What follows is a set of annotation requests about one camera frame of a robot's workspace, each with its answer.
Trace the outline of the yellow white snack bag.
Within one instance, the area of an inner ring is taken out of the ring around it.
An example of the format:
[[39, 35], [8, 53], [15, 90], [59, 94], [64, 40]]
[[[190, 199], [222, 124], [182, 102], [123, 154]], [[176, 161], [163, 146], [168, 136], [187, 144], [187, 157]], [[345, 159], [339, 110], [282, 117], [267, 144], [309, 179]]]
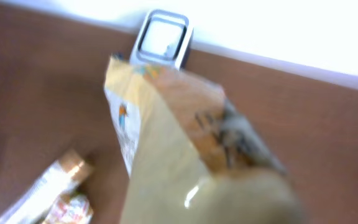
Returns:
[[304, 223], [282, 163], [207, 79], [109, 59], [104, 82], [129, 175], [121, 223]]

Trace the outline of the white tube tan cap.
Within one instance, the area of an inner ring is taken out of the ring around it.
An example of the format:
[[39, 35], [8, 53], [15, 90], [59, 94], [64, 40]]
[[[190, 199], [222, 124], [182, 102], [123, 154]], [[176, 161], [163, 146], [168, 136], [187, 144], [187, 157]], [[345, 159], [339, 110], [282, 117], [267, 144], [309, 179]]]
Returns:
[[72, 193], [92, 171], [93, 166], [70, 149], [0, 215], [0, 223], [37, 223], [59, 196]]

